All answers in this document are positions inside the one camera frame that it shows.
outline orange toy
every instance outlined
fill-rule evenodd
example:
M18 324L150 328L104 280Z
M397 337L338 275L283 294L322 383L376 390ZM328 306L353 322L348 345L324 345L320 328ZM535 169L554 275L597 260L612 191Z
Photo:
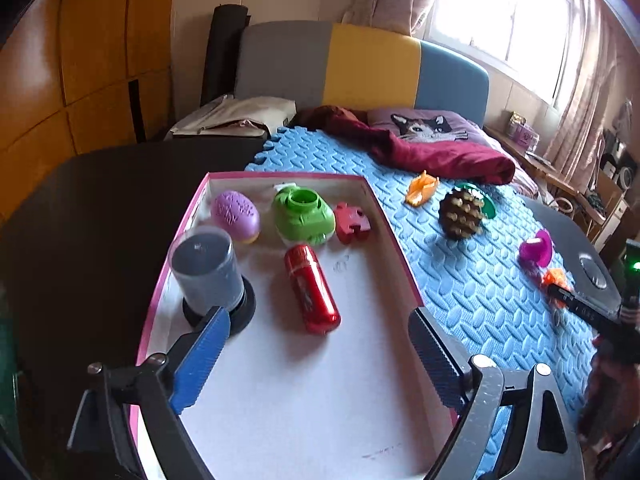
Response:
M573 290L572 286L567 281L566 274L562 269L547 269L542 275L542 285L547 286L550 283L555 283L557 286L561 286L566 290ZM556 308L564 308L566 305L559 300L551 299L550 304Z
M414 178L404 196L404 201L414 207L421 206L436 192L440 179L427 175L426 171Z

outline green lid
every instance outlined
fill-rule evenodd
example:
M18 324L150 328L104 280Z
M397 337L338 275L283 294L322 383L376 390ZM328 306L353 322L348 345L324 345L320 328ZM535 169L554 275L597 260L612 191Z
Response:
M496 208L495 208L495 202L489 195L487 195L487 193L485 193L478 186L470 182L463 182L462 184L457 184L457 186L462 189L468 189L469 191L472 192L473 195L475 195L478 198L481 198L482 201L484 202L484 205L482 206L482 209L481 209L482 213L485 214L486 217L489 219L495 218L495 215L497 214Z

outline yellow headboard panel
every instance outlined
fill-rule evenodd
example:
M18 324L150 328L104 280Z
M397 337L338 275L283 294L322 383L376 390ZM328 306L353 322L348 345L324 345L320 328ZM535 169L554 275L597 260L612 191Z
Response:
M334 24L322 104L358 110L413 108L420 41L386 30Z

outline foam mat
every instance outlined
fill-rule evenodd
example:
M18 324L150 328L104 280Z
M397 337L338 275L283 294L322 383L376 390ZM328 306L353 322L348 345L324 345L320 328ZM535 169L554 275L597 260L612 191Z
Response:
M446 239L438 224L439 201L455 181L442 181L429 202L413 208L404 203L404 194L414 174L380 166L367 153L322 132L281 128L246 169L364 176L409 261L425 306L444 330L472 354L488 355L500 367L550 365L575 423L591 369L591 329L565 311L553 316L519 267L520 243L542 225L511 187L481 186L494 199L498 215L482 222L481 235L456 242ZM550 267L563 267L560 254L554 254ZM501 408L477 476L493 468L508 416L508 408Z

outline red blanket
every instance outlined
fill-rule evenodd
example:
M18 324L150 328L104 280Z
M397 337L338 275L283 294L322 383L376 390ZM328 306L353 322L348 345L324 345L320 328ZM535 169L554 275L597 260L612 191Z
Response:
M380 164L398 170L426 171L433 176L484 184L508 184L516 169L510 158L487 146L459 140L407 142L389 130L367 126L345 108L322 106L306 110L294 118L294 124L309 130L321 129L332 137L354 142Z

